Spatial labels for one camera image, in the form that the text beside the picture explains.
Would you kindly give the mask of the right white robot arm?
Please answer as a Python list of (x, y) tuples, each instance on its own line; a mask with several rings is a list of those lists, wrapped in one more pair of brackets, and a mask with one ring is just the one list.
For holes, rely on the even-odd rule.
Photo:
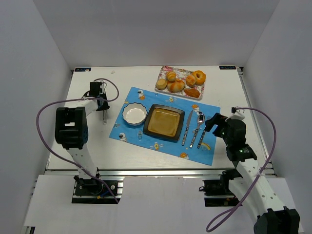
[(282, 202), (262, 173), (255, 152), (246, 142), (242, 116), (216, 113), (205, 122), (207, 132), (213, 127), (213, 135), (223, 139), (227, 157), (234, 165), (234, 169), (222, 173), (221, 184), (254, 219), (254, 233), (297, 234), (299, 213)]

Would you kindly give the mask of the striped croissant roll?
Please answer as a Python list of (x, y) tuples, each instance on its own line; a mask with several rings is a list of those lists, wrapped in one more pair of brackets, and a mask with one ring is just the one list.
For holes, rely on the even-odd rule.
[(173, 82), (176, 80), (176, 73), (174, 71), (170, 71), (166, 73), (166, 79), (170, 82)]

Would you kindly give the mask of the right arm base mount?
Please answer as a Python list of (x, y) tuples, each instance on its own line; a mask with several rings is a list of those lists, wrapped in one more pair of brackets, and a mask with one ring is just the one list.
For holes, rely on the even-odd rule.
[(239, 200), (230, 191), (229, 182), (242, 178), (236, 169), (223, 171), (220, 179), (207, 179), (198, 190), (204, 193), (205, 207), (234, 207)]

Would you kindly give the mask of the small round roll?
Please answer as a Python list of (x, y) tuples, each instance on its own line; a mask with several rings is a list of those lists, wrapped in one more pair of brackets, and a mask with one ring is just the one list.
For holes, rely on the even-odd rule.
[(185, 81), (186, 81), (186, 84), (187, 84), (189, 87), (193, 88), (193, 87), (195, 87), (195, 85), (196, 85), (197, 78), (196, 78), (195, 76), (193, 76), (193, 75), (188, 75), (188, 76), (186, 77)]

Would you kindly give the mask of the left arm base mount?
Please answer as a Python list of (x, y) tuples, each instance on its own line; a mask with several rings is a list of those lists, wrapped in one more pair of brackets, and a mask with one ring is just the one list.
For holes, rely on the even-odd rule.
[(74, 176), (72, 204), (117, 204), (108, 188), (98, 180)]

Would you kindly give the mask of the brown flaky pastry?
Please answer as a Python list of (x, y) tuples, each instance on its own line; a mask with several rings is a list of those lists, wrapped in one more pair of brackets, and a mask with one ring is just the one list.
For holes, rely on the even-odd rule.
[(199, 98), (200, 97), (200, 92), (196, 88), (185, 88), (184, 93), (193, 98)]

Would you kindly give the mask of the small round bun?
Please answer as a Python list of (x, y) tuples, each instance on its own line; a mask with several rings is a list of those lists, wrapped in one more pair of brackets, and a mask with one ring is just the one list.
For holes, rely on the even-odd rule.
[(164, 90), (167, 87), (167, 80), (160, 78), (157, 82), (156, 82), (156, 88), (159, 90)]

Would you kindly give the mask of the floral rectangular tray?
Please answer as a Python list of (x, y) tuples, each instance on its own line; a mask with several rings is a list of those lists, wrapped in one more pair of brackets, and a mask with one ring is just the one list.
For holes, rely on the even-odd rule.
[(164, 94), (201, 100), (205, 90), (206, 74), (172, 66), (162, 66), (155, 90)]

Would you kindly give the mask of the blue cartoon placemat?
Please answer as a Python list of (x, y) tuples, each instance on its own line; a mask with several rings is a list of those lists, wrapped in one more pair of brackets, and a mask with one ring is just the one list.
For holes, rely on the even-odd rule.
[[(137, 105), (142, 107), (144, 120), (139, 125), (126, 121), (126, 114)], [(220, 112), (220, 107), (196, 103), (131, 87), (112, 127), (109, 137), (139, 147), (170, 154), (205, 165), (212, 165), (216, 137), (198, 126), (200, 113), (206, 119)]]

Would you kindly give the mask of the blue table label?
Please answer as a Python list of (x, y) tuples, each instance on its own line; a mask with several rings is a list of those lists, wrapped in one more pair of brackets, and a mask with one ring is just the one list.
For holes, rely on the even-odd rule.
[(236, 70), (236, 66), (232, 65), (220, 65), (219, 66), (220, 70)]
[(75, 68), (74, 72), (90, 72), (91, 68), (87, 67), (87, 68)]

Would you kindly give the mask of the right blue table label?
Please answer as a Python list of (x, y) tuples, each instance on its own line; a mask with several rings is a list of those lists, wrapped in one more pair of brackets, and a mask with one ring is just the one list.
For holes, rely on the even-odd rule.
[(220, 70), (236, 70), (236, 66), (232, 65), (220, 65), (219, 66)]

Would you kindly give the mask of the white scalloped bowl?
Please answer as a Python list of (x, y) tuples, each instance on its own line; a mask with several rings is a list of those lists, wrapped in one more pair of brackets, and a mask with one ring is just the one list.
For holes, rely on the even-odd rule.
[(141, 103), (129, 103), (122, 111), (123, 120), (132, 126), (141, 125), (147, 117), (147, 109)]

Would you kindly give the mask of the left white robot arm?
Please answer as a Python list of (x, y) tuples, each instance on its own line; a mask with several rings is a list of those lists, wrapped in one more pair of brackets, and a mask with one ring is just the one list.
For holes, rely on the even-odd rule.
[(99, 178), (98, 168), (92, 161), (87, 141), (89, 137), (87, 116), (93, 112), (103, 113), (103, 124), (107, 123), (106, 82), (90, 82), (90, 90), (73, 107), (60, 107), (56, 110), (55, 139), (72, 157), (78, 168), (78, 178), (91, 180)]

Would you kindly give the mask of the large orange twisted bread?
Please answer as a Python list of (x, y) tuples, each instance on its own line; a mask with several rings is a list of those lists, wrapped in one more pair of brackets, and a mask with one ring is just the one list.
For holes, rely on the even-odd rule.
[(171, 93), (181, 92), (185, 88), (185, 82), (180, 79), (176, 79), (173, 82), (167, 81), (167, 89)]

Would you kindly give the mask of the left blue table label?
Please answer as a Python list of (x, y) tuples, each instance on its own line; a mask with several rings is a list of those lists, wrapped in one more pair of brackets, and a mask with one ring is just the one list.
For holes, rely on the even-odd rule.
[(74, 72), (90, 72), (91, 68), (87, 67), (87, 68), (75, 68)]

